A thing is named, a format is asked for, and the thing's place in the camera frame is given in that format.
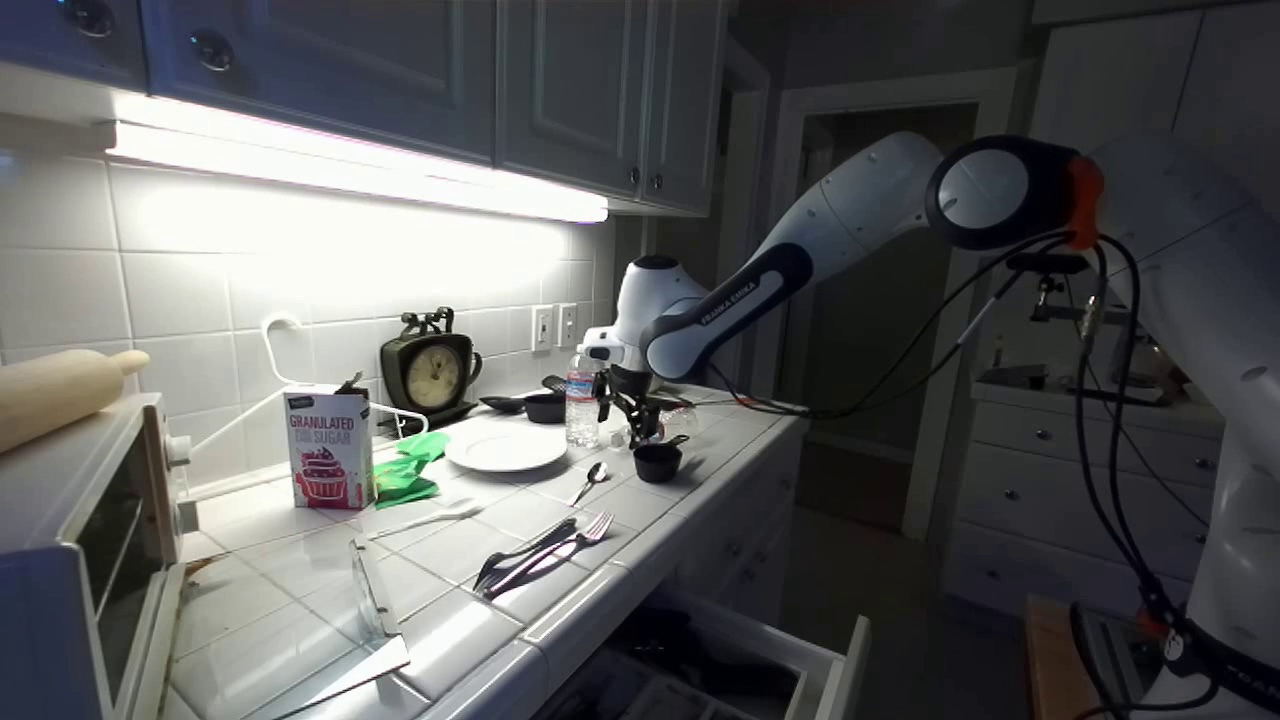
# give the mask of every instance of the green sponge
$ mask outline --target green sponge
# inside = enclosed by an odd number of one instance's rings
[[[397,445],[401,454],[371,468],[371,497],[381,509],[433,499],[435,482],[420,470],[442,454],[441,430],[416,430]]]

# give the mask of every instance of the clock face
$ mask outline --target clock face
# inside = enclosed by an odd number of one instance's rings
[[[460,351],[442,345],[429,345],[409,361],[409,373],[404,373],[409,400],[420,409],[442,409],[465,389],[465,377],[467,373]]]

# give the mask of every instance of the cabinet handle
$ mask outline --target cabinet handle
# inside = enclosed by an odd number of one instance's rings
[[[208,26],[190,33],[190,52],[217,76],[233,73],[233,62],[236,62],[233,42],[219,33],[208,33]]]
[[[113,37],[113,6],[100,0],[54,0],[69,22],[76,22],[79,37],[86,41],[108,41]]]

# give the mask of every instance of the milk carton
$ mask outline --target milk carton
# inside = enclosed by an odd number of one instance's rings
[[[282,393],[290,499],[365,509],[371,482],[367,393]]]

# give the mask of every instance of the alarm clock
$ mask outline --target alarm clock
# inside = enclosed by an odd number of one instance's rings
[[[401,337],[381,346],[388,400],[425,413],[433,427],[460,419],[470,409],[465,397],[485,357],[451,330],[451,308],[404,313],[401,321]]]

